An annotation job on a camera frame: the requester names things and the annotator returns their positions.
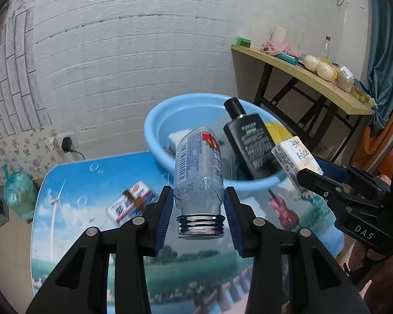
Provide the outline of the white soap box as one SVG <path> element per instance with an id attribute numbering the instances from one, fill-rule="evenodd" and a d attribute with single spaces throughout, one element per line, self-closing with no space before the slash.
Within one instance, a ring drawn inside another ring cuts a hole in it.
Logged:
<path id="1" fill-rule="evenodd" d="M 272 148 L 271 152 L 301 196 L 307 196 L 310 191 L 300 186 L 297 181 L 297 173 L 300 170 L 309 169 L 319 175 L 324 174 L 311 152 L 298 136 L 278 143 Z"/>

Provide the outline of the yellow mesh bag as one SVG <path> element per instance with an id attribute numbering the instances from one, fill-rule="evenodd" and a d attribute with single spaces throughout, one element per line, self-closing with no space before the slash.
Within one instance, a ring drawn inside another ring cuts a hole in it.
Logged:
<path id="1" fill-rule="evenodd" d="M 279 123 L 264 122 L 264 125 L 276 145 L 293 137 L 293 134 Z"/>

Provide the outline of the black lotion bottle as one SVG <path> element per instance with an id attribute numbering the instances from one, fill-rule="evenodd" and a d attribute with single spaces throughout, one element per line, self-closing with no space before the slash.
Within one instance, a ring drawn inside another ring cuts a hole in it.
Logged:
<path id="1" fill-rule="evenodd" d="M 258 114 L 247 114 L 237 98 L 224 102 L 231 121 L 223 127 L 238 166 L 246 179 L 265 179 L 281 170 L 271 152 L 275 143 L 262 118 Z"/>

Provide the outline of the clear plastic bottle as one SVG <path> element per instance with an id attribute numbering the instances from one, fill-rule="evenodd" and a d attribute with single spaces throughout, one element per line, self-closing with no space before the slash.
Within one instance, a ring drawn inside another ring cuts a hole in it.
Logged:
<path id="1" fill-rule="evenodd" d="M 218 140 L 199 126 L 180 141 L 175 157 L 174 201 L 178 237 L 208 240 L 224 235 L 223 168 Z"/>

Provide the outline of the white power adapter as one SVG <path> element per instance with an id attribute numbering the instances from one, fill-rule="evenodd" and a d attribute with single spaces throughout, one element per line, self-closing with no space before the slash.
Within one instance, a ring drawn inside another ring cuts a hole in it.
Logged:
<path id="1" fill-rule="evenodd" d="M 180 130 L 174 133 L 170 133 L 168 135 L 168 143 L 169 143 L 169 148 L 172 151 L 173 154 L 176 153 L 177 147 L 180 143 L 180 141 L 185 137 L 188 133 L 190 132 L 189 129 L 185 130 Z"/>

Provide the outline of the green grapes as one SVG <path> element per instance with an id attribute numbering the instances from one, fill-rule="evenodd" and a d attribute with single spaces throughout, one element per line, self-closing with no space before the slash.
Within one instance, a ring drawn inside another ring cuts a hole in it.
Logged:
<path id="1" fill-rule="evenodd" d="M 362 104 L 366 105 L 368 108 L 373 109 L 375 107 L 375 100 L 367 93 L 360 90 L 358 87 L 351 87 L 351 95 L 359 100 Z"/>

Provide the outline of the wooden side table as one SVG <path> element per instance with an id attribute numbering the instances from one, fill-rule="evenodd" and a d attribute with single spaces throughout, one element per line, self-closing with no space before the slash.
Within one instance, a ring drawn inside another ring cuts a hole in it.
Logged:
<path id="1" fill-rule="evenodd" d="M 318 147 L 335 118 L 349 129 L 341 146 L 331 157 L 332 162 L 335 162 L 346 148 L 363 117 L 374 114 L 371 108 L 362 104 L 351 94 L 344 92 L 336 84 L 323 80 L 299 65 L 292 65 L 254 48 L 232 45 L 231 49 L 263 63 L 263 71 L 253 103 L 258 107 L 265 106 L 272 111 L 303 140 L 310 150 Z M 272 99 L 268 100 L 266 91 L 275 70 L 290 75 L 291 79 L 278 90 Z M 292 120 L 278 107 L 279 102 L 291 91 L 312 104 L 299 121 Z"/>

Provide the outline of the bagged grain packet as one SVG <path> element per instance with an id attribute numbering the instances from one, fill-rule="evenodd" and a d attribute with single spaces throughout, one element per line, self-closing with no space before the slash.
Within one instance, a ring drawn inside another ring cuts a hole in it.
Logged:
<path id="1" fill-rule="evenodd" d="M 353 73 L 346 66 L 337 67 L 336 72 L 336 85 L 346 93 L 350 93 L 354 83 Z"/>

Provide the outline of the banded floss pick box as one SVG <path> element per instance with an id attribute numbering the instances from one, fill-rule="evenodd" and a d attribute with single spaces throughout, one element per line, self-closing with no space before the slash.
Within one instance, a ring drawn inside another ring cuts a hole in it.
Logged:
<path id="1" fill-rule="evenodd" d="M 118 226 L 143 214 L 145 208 L 156 203 L 158 195 L 144 182 L 139 181 L 125 190 L 121 196 L 106 209 L 109 218 Z"/>

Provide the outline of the cream bread bun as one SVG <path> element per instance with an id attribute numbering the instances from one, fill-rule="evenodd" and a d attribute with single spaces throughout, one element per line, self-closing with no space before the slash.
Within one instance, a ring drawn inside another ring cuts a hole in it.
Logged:
<path id="1" fill-rule="evenodd" d="M 313 55 L 305 55 L 303 59 L 303 65 L 310 72 L 315 73 L 320 63 L 320 60 Z"/>
<path id="2" fill-rule="evenodd" d="M 316 67 L 316 74 L 328 82 L 333 82 L 337 78 L 335 69 L 331 65 L 322 61 L 319 61 L 319 64 Z"/>

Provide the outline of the teal garbage bag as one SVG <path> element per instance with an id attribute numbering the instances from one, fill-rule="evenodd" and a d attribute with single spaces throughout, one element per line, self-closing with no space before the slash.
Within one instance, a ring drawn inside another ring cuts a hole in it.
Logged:
<path id="1" fill-rule="evenodd" d="M 3 189 L 3 198 L 6 205 L 20 218 L 31 223 L 34 218 L 37 203 L 38 187 L 31 177 L 23 171 L 8 171 L 8 165 L 3 166 L 6 182 Z"/>

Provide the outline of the glass bottle red cap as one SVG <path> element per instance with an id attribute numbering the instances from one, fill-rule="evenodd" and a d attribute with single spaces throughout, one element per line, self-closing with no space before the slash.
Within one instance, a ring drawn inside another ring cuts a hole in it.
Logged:
<path id="1" fill-rule="evenodd" d="M 326 36 L 324 44 L 321 47 L 321 51 L 320 51 L 320 57 L 323 60 L 328 60 L 328 58 L 329 58 L 330 41 L 331 41 L 331 38 L 329 36 Z"/>

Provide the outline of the teal tube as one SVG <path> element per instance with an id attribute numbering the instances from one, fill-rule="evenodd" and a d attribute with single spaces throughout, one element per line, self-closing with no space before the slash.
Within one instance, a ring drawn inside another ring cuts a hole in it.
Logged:
<path id="1" fill-rule="evenodd" d="M 281 59 L 281 60 L 283 60 L 283 61 L 285 61 L 285 62 L 287 62 L 287 63 L 290 63 L 291 65 L 297 65 L 298 64 L 298 59 L 297 58 L 294 58 L 293 56 L 287 55 L 285 53 L 279 53 L 279 54 L 276 55 L 276 57 Z"/>

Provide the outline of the teal curtain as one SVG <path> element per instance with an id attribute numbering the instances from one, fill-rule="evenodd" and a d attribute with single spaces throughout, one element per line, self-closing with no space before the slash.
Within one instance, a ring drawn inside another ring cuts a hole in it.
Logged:
<path id="1" fill-rule="evenodd" d="M 371 0 L 367 82 L 376 102 L 370 124 L 373 131 L 379 132 L 393 111 L 393 7 L 388 0 Z"/>

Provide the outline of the green small box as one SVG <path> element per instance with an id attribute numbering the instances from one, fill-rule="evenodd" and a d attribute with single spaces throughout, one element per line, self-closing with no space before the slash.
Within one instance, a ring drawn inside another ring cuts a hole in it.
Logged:
<path id="1" fill-rule="evenodd" d="M 236 38 L 236 45 L 249 48 L 251 45 L 251 40 L 246 38 Z"/>

